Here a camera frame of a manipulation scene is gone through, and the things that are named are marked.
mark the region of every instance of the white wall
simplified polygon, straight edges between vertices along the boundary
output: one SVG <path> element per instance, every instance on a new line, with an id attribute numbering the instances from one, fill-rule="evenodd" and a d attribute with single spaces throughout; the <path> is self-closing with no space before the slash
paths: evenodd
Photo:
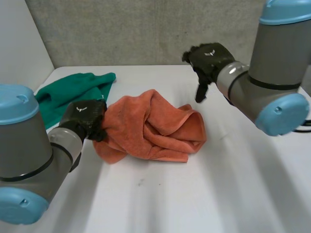
<path id="1" fill-rule="evenodd" d="M 54 70 L 24 0 L 0 0 L 0 83 L 36 90 Z"/>

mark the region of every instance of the table surface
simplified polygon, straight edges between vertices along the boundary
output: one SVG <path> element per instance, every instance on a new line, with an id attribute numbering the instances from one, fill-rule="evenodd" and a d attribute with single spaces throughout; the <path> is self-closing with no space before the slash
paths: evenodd
<path id="1" fill-rule="evenodd" d="M 127 156 L 113 165 L 87 141 L 44 216 L 30 226 L 2 222 L 1 232 L 310 232 L 311 134 L 265 135 L 214 85 L 195 103 L 190 66 L 62 67 L 42 86 L 79 72 L 116 73 L 108 104 L 149 89 L 175 107 L 191 104 L 203 115 L 208 141 L 186 164 Z"/>

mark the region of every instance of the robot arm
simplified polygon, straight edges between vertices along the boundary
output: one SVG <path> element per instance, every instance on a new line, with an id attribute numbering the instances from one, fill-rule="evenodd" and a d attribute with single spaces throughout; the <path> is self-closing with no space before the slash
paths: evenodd
<path id="1" fill-rule="evenodd" d="M 0 220 L 32 224 L 48 209 L 79 164 L 84 139 L 102 141 L 106 103 L 71 103 L 59 126 L 46 134 L 33 92 L 0 85 Z"/>
<path id="2" fill-rule="evenodd" d="M 303 124 L 309 103 L 297 93 L 310 64 L 311 1 L 268 0 L 260 18 L 250 66 L 219 43 L 192 47 L 183 61 L 199 76 L 196 100 L 210 83 L 267 135 Z"/>

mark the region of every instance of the orange towel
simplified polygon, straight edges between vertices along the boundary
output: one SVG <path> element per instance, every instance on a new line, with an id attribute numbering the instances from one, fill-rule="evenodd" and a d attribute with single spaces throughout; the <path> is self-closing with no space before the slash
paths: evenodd
<path id="1" fill-rule="evenodd" d="M 189 104 L 174 108 L 157 91 L 124 96 L 104 113 L 108 137 L 93 142 L 98 155 L 113 164 L 127 154 L 141 159 L 187 162 L 206 141 L 202 116 Z"/>

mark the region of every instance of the blue joint cap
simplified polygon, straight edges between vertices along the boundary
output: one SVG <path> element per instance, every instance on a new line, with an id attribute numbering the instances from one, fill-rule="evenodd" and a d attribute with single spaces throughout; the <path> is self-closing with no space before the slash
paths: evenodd
<path id="1" fill-rule="evenodd" d="M 311 0 L 267 0 L 259 22 L 266 25 L 282 25 L 309 19 Z"/>
<path id="2" fill-rule="evenodd" d="M 39 111 L 31 89 L 22 85 L 0 84 L 0 125 L 19 123 Z"/>
<path id="3" fill-rule="evenodd" d="M 0 188 L 0 220 L 29 225 L 37 222 L 49 208 L 43 197 L 25 189 Z"/>
<path id="4" fill-rule="evenodd" d="M 269 103 L 259 113 L 255 125 L 269 136 L 284 135 L 305 122 L 309 109 L 303 95 L 289 94 Z"/>

